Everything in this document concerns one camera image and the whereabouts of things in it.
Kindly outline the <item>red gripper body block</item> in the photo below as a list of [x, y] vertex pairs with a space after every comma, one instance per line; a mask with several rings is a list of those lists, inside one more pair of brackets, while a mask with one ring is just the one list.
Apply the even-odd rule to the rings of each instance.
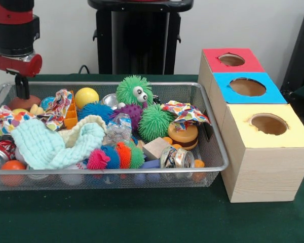
[[42, 67], [42, 57], [32, 53], [25, 57], [7, 57], [0, 55], [0, 70], [21, 76], [34, 77]]

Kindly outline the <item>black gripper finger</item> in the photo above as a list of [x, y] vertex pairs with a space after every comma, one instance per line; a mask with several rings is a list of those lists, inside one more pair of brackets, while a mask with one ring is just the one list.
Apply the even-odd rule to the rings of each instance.
[[23, 97], [23, 82], [22, 76], [19, 74], [15, 75], [15, 86], [16, 86], [16, 94], [18, 98]]
[[25, 76], [21, 77], [22, 81], [22, 91], [23, 91], [23, 99], [29, 99], [30, 97], [30, 92], [29, 92], [29, 83], [28, 83], [28, 78]]

